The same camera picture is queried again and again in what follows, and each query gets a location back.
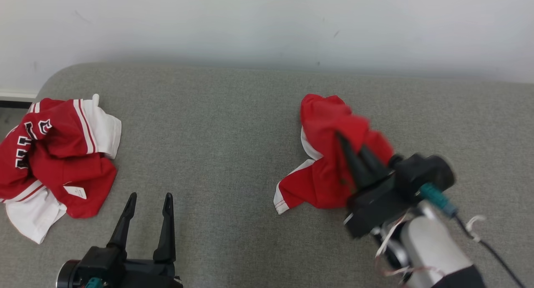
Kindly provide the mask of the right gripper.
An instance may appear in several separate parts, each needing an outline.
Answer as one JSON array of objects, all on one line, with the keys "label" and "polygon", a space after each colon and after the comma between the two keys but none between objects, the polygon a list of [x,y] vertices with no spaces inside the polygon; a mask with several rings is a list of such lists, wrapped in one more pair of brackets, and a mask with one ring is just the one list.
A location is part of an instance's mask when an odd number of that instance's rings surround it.
[{"label": "right gripper", "polygon": [[351,142],[336,132],[348,164],[356,192],[347,201],[345,227],[351,237],[359,239],[372,229],[400,218],[415,207],[420,184],[412,171],[391,171],[366,145],[355,151]]}]

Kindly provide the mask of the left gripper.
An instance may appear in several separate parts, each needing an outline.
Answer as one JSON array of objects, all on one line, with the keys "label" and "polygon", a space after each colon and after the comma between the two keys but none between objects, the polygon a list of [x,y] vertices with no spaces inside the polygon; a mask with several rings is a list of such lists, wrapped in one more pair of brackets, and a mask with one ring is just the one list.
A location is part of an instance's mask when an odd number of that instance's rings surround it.
[{"label": "left gripper", "polygon": [[[128,229],[134,217],[137,193],[133,192],[126,202],[112,237],[107,243],[109,248],[126,248]],[[166,193],[162,208],[163,223],[158,247],[153,252],[153,260],[123,260],[125,275],[120,288],[183,288],[179,276],[175,274],[176,242],[174,202],[171,193]]]}]

